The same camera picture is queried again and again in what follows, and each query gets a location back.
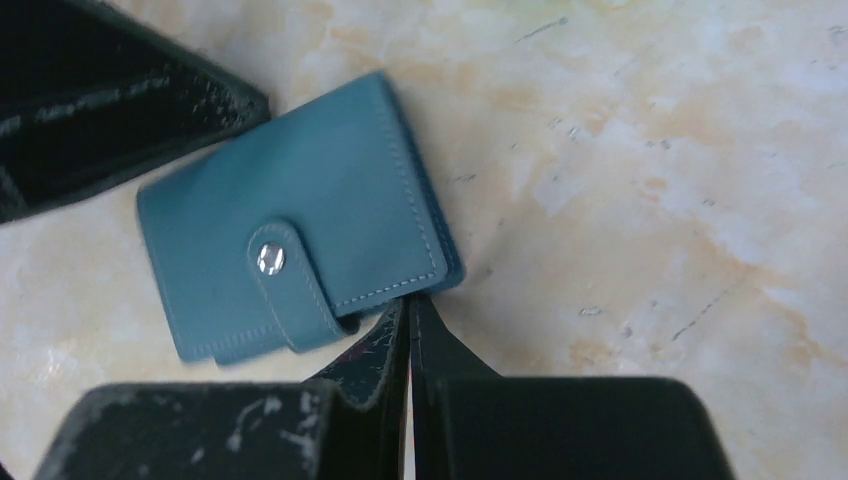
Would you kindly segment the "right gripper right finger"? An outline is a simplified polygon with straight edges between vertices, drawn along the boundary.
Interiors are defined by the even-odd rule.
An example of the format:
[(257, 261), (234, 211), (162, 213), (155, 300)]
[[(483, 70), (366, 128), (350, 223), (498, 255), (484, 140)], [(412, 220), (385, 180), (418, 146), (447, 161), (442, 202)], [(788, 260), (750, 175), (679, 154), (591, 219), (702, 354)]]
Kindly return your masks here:
[(730, 479), (710, 416), (664, 377), (508, 377), (409, 301), (420, 479)]

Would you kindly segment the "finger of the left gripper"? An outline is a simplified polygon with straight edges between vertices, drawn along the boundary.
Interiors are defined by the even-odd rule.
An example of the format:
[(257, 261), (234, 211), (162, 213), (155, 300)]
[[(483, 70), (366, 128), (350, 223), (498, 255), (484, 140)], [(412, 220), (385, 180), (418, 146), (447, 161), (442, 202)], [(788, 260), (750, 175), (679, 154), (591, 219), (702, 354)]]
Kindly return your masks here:
[(271, 116), (267, 96), (104, 1), (1, 5), (1, 219), (71, 205)]

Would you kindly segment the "blue leather card holder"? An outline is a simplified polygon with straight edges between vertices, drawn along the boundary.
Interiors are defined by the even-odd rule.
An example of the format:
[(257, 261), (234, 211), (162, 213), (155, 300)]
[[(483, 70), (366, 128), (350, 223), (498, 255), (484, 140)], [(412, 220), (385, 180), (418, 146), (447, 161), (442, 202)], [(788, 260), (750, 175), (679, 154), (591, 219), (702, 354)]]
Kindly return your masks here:
[(352, 80), (136, 197), (178, 357), (309, 352), (464, 266), (388, 76)]

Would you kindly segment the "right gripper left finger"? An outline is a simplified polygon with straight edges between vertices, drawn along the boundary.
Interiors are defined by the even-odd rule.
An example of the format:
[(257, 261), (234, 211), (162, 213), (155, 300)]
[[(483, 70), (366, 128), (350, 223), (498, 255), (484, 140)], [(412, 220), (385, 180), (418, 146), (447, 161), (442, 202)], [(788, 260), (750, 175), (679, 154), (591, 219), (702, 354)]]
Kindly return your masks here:
[(399, 479), (406, 304), (296, 383), (116, 383), (70, 410), (39, 479)]

